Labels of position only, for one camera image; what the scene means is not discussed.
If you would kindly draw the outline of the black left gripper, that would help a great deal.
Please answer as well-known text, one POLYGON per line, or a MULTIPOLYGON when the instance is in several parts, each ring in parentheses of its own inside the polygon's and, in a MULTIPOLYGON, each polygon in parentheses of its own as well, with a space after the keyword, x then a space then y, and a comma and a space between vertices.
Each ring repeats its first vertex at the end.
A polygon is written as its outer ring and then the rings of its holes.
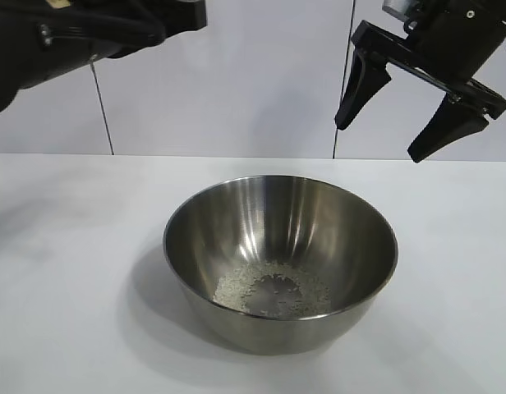
POLYGON ((0 1, 0 112, 23 89, 206 26, 204 1, 0 1))

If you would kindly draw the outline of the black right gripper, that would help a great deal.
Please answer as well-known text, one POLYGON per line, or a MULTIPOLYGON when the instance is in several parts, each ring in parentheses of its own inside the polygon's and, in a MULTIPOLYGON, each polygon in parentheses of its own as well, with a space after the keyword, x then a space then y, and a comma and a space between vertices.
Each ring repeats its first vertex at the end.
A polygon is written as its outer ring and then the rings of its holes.
POLYGON ((506 1, 386 1, 403 36, 363 20, 352 34, 352 66, 335 115, 346 130, 369 100, 391 81, 393 64, 443 90, 435 114, 407 152, 419 163, 461 138, 483 131, 506 110, 506 99, 474 79, 506 42, 506 1))

